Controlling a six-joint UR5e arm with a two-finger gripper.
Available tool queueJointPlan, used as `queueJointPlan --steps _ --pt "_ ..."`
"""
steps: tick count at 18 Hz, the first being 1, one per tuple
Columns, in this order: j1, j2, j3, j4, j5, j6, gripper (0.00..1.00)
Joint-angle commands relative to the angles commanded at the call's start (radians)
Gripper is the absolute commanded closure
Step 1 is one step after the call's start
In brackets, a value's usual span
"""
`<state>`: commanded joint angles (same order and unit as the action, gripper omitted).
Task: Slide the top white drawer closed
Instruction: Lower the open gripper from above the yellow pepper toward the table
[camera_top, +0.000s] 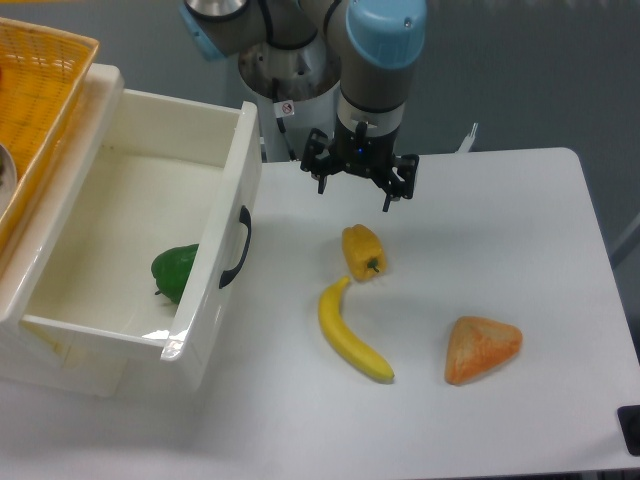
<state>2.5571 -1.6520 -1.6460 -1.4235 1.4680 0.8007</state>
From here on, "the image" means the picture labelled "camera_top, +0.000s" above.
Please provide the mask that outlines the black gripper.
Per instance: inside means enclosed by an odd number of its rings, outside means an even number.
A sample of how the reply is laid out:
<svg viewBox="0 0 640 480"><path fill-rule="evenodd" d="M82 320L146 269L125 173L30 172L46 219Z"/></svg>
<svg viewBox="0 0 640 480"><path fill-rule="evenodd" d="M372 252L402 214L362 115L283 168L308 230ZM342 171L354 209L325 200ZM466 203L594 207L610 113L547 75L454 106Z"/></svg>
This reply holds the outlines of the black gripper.
<svg viewBox="0 0 640 480"><path fill-rule="evenodd" d="M394 145L403 117L403 105L384 112L367 111L351 103L339 103L334 137L312 128L307 137L300 169L318 182L323 194L327 179L348 173L373 179L385 192L382 207L413 198L420 156L395 155Z"/></svg>

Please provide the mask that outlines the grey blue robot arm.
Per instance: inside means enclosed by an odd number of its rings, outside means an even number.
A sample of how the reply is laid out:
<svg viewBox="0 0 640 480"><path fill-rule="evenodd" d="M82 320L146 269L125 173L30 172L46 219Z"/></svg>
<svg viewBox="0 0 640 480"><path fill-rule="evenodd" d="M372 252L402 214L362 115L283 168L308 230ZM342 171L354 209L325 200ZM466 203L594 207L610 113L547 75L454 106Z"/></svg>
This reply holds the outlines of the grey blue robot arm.
<svg viewBox="0 0 640 480"><path fill-rule="evenodd" d="M296 160L319 185L343 172L387 202L412 197L419 158L394 147L425 2L185 1L179 11L206 59L237 59L269 160Z"/></svg>

